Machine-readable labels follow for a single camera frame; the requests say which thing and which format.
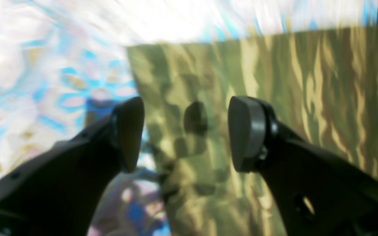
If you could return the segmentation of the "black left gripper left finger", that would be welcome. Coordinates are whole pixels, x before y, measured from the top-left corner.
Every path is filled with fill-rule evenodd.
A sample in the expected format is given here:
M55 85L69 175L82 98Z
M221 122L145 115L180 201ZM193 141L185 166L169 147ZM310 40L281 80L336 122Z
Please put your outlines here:
M0 179L0 235L85 236L107 185L136 169L144 126L142 98Z

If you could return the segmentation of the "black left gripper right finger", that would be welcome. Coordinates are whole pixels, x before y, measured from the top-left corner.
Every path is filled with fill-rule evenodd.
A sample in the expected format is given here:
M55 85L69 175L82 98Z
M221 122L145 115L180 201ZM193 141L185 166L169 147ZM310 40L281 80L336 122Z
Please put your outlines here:
M378 181L303 140L269 103L231 97L228 129L234 169L261 175L288 236L378 236Z

